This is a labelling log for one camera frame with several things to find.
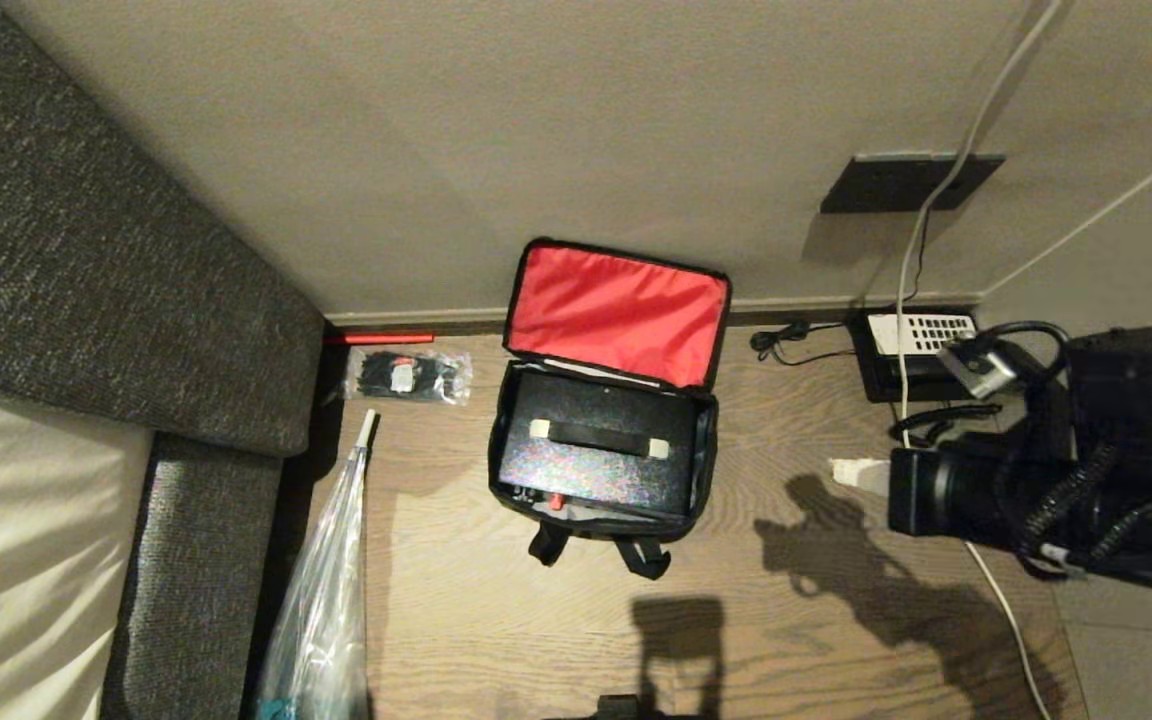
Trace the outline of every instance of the bag handle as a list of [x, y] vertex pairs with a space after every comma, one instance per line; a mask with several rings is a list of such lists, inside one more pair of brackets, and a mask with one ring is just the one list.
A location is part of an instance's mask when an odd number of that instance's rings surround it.
[[616, 548], [621, 551], [621, 560], [630, 573], [646, 579], [660, 579], [669, 569], [669, 553], [660, 550], [655, 538], [616, 538]]
[[621, 455], [639, 457], [669, 457], [669, 442], [662, 438], [653, 438], [641, 433], [626, 433], [621, 430], [596, 429], [593, 425], [563, 423], [536, 418], [526, 425], [526, 432], [535, 438], [545, 438], [550, 442], [593, 447], [594, 450], [620, 452]]
[[[562, 556], [563, 547], [573, 537], [571, 530], [553, 523], [540, 521], [540, 526], [536, 529], [536, 537], [531, 538], [530, 546], [526, 546], [526, 554], [540, 561], [545, 568], [550, 568]], [[621, 551], [621, 560], [626, 561], [626, 568], [646, 579], [660, 579], [664, 571], [669, 569], [669, 553], [660, 550], [660, 543], [655, 538], [632, 538], [617, 537], [616, 548]]]
[[567, 547], [567, 538], [573, 537], [571, 530], [559, 526], [547, 521], [540, 521], [540, 528], [536, 529], [536, 537], [531, 538], [530, 546], [526, 546], [526, 554], [540, 561], [545, 568], [558, 561], [558, 556]]

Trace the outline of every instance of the plastic bag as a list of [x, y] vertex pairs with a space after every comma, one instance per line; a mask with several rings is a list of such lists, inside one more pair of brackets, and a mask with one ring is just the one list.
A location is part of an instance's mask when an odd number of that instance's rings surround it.
[[314, 537], [296, 560], [262, 669], [259, 720], [366, 720], [362, 488], [376, 418], [367, 410]]
[[347, 397], [401, 397], [464, 406], [473, 367], [468, 355], [402, 354], [355, 347], [349, 350]]

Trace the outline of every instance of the black bag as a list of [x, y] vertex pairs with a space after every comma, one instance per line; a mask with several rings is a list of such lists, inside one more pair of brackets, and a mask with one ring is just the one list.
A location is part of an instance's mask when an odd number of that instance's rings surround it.
[[713, 388], [732, 282], [539, 238], [509, 302], [488, 487], [538, 520], [532, 556], [554, 564], [573, 535], [616, 543], [630, 571], [662, 577], [660, 543], [691, 530], [718, 450]]

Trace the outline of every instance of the black camera equipment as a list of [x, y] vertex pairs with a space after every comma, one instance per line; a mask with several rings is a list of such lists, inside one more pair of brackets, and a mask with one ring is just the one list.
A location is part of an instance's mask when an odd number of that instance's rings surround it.
[[[1044, 366], [1002, 340], [1015, 333], [1048, 334], [1056, 358]], [[1152, 588], [1152, 328], [1069, 340], [1056, 325], [1009, 323], [940, 357], [976, 397], [1023, 382], [1026, 416], [1005, 433], [894, 450], [890, 529], [1010, 550], [1045, 579], [1085, 571]], [[1066, 366], [1068, 391], [1055, 382]], [[933, 445], [934, 425], [991, 410], [915, 415], [892, 434], [933, 425]]]

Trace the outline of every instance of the black handle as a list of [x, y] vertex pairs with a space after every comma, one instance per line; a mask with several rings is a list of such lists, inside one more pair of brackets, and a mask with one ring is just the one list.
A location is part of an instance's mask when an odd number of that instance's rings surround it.
[[616, 548], [626, 568], [643, 578], [660, 579], [669, 569], [669, 553], [660, 550], [655, 538], [616, 538]]
[[652, 454], [652, 438], [621, 430], [594, 429], [577, 423], [550, 420], [547, 438], [562, 445], [593, 447], [596, 450], [620, 452], [621, 455], [647, 457]]
[[531, 544], [526, 547], [526, 553], [539, 560], [545, 568], [550, 568], [558, 562], [558, 556], [562, 555], [563, 547], [567, 547], [567, 538], [570, 537], [573, 537], [571, 530], [541, 520], [540, 528], [536, 529], [536, 537], [531, 538]]

